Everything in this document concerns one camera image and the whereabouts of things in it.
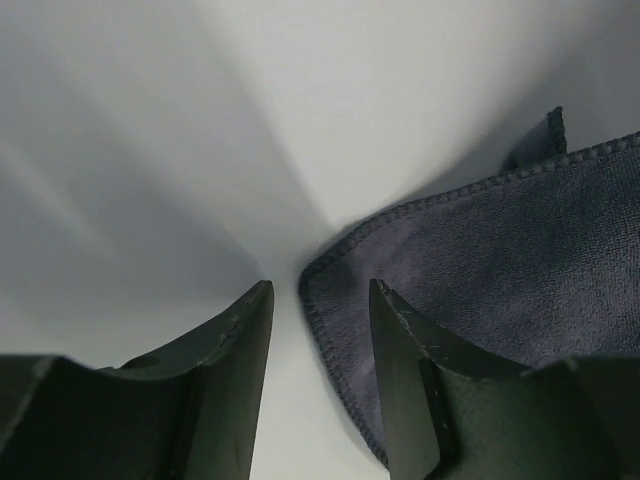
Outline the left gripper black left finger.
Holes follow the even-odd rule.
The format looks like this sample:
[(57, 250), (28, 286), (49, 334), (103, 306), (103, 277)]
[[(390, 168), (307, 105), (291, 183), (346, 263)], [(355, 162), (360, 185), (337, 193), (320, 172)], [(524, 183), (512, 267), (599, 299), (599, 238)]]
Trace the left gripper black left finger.
[(272, 331), (256, 283), (218, 316), (118, 368), (1, 359), (5, 479), (246, 479)]

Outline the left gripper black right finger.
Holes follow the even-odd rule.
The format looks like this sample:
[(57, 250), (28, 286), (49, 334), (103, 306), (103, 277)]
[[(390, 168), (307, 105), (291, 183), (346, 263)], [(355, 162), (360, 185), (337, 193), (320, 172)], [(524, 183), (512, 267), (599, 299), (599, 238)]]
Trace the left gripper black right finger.
[(369, 318), (394, 479), (635, 479), (639, 362), (533, 369), (426, 319), (384, 282)]

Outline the dark blue grey towel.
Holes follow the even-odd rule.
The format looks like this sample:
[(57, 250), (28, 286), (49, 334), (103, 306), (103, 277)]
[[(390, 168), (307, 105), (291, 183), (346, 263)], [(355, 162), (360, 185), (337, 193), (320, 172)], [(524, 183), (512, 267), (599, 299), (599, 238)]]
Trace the dark blue grey towel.
[(337, 395), (388, 469), (369, 318), (384, 282), (426, 319), (538, 369), (569, 357), (639, 362), (639, 137), (576, 152), (554, 109), (502, 171), (358, 226), (299, 280)]

